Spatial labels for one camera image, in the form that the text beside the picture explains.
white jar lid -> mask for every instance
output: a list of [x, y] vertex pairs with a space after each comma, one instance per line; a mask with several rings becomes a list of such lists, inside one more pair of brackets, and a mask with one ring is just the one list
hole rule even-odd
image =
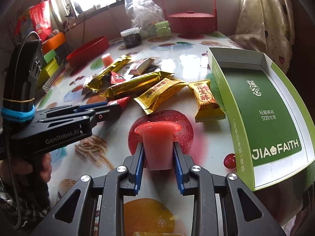
[[127, 29], [125, 31], [122, 31], [120, 32], [121, 36], [128, 36], [130, 34], [136, 34], [136, 33], [139, 33], [140, 32], [140, 29], [139, 27], [135, 27], [135, 28], [130, 28], [130, 29]]

silver screw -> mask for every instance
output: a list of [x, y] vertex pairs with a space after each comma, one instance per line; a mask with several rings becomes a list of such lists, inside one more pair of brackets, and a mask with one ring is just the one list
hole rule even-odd
[[198, 166], [198, 165], [193, 165], [192, 166], [192, 171], [199, 172], [199, 171], [201, 171], [201, 167]]
[[91, 177], [90, 177], [89, 175], [84, 175], [84, 176], [81, 177], [81, 181], [82, 181], [82, 182], [87, 182], [87, 181], [89, 181], [90, 179], [91, 179]]
[[236, 180], [236, 179], [237, 179], [237, 175], [234, 174], [234, 173], [228, 174], [227, 177], [228, 177], [230, 180]]
[[120, 173], [125, 172], [126, 169], [127, 169], [127, 168], [126, 168], [125, 166], [119, 166], [119, 167], [117, 167], [117, 171], [120, 172]]

open box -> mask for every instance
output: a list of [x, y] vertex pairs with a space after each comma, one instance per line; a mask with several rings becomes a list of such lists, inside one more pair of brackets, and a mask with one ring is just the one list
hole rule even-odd
[[237, 174], [252, 191], [279, 183], [315, 160], [311, 116], [267, 55], [209, 48], [208, 63], [229, 120]]

red basket lid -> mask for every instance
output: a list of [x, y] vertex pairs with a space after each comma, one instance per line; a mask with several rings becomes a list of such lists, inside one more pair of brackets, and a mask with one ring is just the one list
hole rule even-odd
[[170, 18], [213, 18], [214, 15], [202, 13], [202, 12], [187, 11], [187, 12], [168, 15], [168, 17]]

hand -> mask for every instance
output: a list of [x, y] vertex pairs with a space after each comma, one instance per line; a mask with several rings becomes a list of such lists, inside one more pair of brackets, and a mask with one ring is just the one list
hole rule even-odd
[[[21, 159], [12, 158], [11, 168], [13, 175], [27, 175], [33, 172], [33, 166]], [[39, 176], [44, 183], [50, 181], [52, 169], [50, 154], [44, 154], [42, 157], [42, 169], [39, 173]], [[0, 178], [3, 183], [12, 185], [7, 159], [0, 161]]]

